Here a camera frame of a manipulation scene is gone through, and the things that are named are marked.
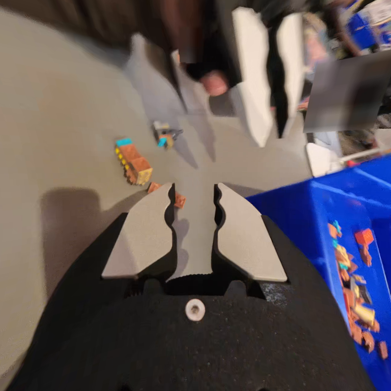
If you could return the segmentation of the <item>pile of loose toy bricks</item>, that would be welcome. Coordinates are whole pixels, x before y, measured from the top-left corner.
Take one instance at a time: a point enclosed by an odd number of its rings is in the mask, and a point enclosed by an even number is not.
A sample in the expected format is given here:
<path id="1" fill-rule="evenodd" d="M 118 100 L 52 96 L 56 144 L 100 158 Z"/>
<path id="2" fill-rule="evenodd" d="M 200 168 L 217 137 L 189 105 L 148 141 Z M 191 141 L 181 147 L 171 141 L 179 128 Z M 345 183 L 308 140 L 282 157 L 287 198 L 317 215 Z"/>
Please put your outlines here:
<path id="1" fill-rule="evenodd" d="M 370 251 L 375 244 L 373 232 L 370 228 L 354 232 L 358 252 L 355 257 L 341 241 L 343 232 L 339 222 L 329 221 L 327 228 L 350 335 L 367 354 L 376 351 L 381 361 L 390 360 L 390 298 Z"/>

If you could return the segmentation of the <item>blue plastic bin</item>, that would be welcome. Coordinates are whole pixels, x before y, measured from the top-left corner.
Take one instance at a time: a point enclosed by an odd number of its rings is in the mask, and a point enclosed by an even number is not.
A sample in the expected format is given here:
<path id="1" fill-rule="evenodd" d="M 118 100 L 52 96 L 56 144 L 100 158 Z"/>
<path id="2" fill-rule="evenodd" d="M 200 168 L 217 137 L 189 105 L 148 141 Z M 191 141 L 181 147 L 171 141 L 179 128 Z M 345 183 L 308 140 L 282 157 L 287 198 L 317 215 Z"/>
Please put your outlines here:
<path id="1" fill-rule="evenodd" d="M 375 270 L 391 288 L 391 160 L 390 155 L 353 168 L 253 195 L 248 201 L 271 218 L 312 262 L 329 287 L 348 328 L 342 288 L 327 223 L 337 220 L 343 245 L 358 257 L 354 232 L 370 228 Z M 390 360 L 367 354 L 353 342 L 376 390 L 390 390 Z"/>

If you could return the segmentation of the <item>orange yellow brick train model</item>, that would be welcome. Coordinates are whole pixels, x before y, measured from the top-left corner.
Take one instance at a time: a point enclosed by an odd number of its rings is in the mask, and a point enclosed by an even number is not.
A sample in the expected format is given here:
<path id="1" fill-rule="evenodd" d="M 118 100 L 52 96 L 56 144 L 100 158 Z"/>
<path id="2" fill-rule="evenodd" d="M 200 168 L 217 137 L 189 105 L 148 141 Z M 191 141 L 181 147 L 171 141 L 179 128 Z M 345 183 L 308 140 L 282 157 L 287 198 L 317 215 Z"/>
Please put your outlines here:
<path id="1" fill-rule="evenodd" d="M 130 138 L 115 142 L 115 153 L 124 170 L 124 176 L 131 185 L 144 186 L 149 182 L 153 168 L 137 150 Z"/>

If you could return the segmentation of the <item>person's left hand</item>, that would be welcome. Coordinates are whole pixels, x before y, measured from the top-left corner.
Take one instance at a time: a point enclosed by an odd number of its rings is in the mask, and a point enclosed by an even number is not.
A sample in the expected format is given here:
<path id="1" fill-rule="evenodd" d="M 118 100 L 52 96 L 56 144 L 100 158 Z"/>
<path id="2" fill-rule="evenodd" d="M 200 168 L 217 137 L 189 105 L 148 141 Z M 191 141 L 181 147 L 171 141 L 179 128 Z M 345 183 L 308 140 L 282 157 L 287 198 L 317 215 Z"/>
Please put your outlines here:
<path id="1" fill-rule="evenodd" d="M 199 79 L 199 82 L 212 97 L 221 96 L 230 88 L 225 75 L 219 70 L 208 72 Z"/>

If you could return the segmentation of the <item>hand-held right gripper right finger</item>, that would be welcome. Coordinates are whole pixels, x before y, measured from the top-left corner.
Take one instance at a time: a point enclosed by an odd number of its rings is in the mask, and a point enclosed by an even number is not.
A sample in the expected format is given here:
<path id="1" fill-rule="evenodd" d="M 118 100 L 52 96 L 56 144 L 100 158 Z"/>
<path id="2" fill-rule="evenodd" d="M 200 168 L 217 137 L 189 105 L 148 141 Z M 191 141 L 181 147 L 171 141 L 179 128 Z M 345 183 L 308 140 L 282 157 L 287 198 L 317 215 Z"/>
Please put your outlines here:
<path id="1" fill-rule="evenodd" d="M 261 213 L 223 183 L 214 185 L 212 271 L 232 279 L 286 283 L 288 277 Z"/>

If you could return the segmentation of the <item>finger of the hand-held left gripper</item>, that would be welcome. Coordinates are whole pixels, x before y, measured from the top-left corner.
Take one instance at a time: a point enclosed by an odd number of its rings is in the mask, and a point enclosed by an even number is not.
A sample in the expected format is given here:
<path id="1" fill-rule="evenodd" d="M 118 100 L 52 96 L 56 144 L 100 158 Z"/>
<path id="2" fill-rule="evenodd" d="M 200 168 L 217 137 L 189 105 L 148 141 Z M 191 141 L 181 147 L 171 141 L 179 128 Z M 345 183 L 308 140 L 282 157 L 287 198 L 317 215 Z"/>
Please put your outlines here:
<path id="1" fill-rule="evenodd" d="M 301 13 L 281 14 L 269 24 L 269 84 L 279 138 L 295 121 L 305 79 Z"/>
<path id="2" fill-rule="evenodd" d="M 260 13 L 238 7 L 232 12 L 241 82 L 238 93 L 246 128 L 263 148 L 273 128 L 270 109 L 271 88 L 267 76 L 269 37 Z"/>

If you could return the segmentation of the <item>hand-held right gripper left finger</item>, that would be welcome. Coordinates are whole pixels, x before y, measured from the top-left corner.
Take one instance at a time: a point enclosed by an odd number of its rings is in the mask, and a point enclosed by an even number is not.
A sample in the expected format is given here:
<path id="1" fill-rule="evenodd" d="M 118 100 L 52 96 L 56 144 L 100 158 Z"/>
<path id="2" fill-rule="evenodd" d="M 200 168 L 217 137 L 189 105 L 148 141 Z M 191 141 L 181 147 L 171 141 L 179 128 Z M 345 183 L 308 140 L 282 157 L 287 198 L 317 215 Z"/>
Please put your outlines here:
<path id="1" fill-rule="evenodd" d="M 127 213 L 103 269 L 103 279 L 167 280 L 178 265 L 173 228 L 175 184 L 165 183 Z"/>

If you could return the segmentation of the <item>small grey brick model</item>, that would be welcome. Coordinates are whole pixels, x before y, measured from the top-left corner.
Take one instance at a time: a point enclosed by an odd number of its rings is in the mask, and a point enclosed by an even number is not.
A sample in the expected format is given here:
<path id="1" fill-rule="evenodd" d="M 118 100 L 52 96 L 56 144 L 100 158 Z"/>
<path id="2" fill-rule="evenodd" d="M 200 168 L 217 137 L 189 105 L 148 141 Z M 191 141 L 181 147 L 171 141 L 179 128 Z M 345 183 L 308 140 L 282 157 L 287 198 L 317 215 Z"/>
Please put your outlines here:
<path id="1" fill-rule="evenodd" d="M 152 128 L 158 147 L 164 149 L 173 148 L 175 141 L 183 134 L 183 129 L 173 129 L 168 123 L 160 121 L 154 121 Z"/>

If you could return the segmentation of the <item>person's left forearm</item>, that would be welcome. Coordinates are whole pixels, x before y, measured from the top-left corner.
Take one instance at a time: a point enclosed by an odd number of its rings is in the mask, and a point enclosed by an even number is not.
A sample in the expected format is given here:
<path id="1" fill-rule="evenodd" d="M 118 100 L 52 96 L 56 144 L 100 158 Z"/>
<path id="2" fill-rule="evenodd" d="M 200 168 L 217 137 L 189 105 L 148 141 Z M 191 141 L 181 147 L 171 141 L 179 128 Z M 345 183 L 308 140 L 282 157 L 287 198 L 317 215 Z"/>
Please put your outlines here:
<path id="1" fill-rule="evenodd" d="M 166 1 L 147 0 L 22 0 L 3 7 L 61 31 L 91 37 L 103 44 L 128 49 L 141 34 L 169 52 L 176 50 L 164 21 Z"/>

